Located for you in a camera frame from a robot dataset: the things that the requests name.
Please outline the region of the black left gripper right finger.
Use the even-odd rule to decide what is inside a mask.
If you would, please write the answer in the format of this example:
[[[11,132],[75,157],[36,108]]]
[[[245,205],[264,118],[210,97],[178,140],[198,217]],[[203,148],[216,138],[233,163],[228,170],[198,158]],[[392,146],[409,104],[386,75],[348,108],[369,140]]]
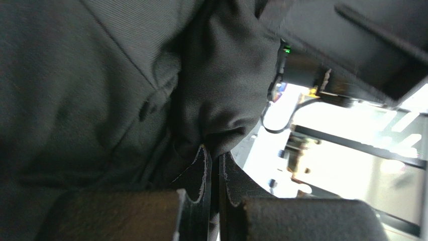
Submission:
[[[244,210],[245,200],[275,196],[239,167],[230,152],[219,157],[219,172],[220,239],[246,240],[248,219]]]

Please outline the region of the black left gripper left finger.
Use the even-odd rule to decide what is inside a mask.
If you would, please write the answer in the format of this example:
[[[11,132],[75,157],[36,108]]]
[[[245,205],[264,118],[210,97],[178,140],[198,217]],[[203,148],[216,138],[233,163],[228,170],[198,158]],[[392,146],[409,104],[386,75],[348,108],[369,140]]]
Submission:
[[[179,197],[173,240],[208,240],[211,171],[211,156],[201,145],[192,164],[170,184]]]

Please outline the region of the black printed t-shirt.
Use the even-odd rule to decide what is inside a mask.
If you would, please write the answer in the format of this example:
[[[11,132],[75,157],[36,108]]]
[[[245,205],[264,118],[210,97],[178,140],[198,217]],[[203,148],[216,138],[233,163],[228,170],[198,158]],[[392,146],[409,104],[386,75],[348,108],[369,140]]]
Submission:
[[[257,124],[266,1],[1,1],[1,240],[66,191],[165,188]]]

